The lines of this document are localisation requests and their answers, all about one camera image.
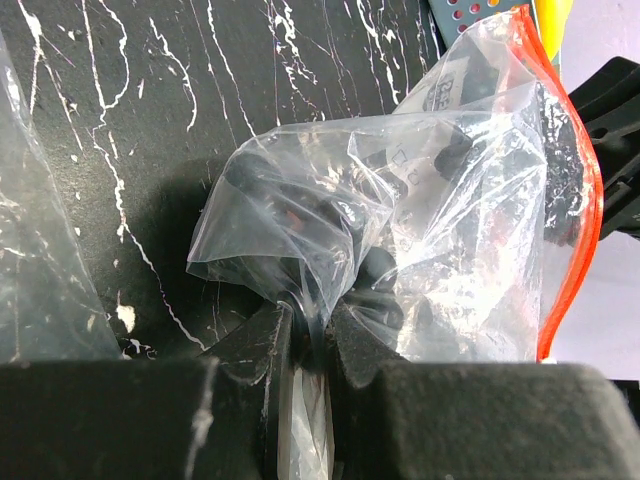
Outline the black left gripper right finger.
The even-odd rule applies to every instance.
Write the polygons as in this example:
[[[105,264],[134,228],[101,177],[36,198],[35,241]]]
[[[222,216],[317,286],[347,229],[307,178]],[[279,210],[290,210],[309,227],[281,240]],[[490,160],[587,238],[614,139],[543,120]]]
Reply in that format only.
[[[639,429],[583,365],[412,363],[346,305],[327,331],[345,479],[635,479]]]

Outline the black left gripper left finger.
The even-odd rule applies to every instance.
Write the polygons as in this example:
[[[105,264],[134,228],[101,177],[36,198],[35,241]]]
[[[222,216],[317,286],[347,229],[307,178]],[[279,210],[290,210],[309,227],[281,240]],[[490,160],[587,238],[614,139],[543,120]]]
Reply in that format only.
[[[286,479],[289,308],[263,305],[193,359],[1,370],[5,479]]]

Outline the yellow fake banana bunch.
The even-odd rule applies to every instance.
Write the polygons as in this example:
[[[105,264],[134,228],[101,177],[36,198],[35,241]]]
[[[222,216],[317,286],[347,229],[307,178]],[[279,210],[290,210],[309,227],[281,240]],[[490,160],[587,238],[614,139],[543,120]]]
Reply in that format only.
[[[573,0],[533,0],[539,36],[548,58],[560,51]]]

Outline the clear zip bag red seal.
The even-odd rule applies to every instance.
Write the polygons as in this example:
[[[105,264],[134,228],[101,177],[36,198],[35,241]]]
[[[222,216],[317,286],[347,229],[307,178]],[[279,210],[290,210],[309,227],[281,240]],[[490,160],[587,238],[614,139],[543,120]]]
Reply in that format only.
[[[402,358],[543,358],[594,256],[603,184],[526,6],[466,29],[393,113],[282,125],[229,158],[188,271],[292,315],[279,479],[325,479],[340,307]]]

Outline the dark fake grape bunch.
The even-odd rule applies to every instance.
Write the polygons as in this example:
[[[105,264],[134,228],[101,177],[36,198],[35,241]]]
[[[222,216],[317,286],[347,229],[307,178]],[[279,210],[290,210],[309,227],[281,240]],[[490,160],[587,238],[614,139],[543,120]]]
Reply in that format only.
[[[221,280],[298,310],[340,301],[412,355],[526,357],[580,234],[586,169],[565,128],[427,112],[286,125],[229,159],[192,248]]]

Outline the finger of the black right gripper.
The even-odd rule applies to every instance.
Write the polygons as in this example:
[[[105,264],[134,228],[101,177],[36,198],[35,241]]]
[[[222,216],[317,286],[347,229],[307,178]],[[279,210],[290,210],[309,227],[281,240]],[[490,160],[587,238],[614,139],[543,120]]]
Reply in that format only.
[[[639,238],[639,64],[616,56],[570,95],[599,162],[604,186],[601,238]]]

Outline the clear bag with green food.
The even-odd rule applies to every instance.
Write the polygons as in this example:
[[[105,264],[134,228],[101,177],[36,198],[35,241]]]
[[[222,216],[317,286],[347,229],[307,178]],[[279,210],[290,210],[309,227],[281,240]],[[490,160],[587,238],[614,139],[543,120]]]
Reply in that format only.
[[[1,360],[118,359],[9,52],[1,50]]]

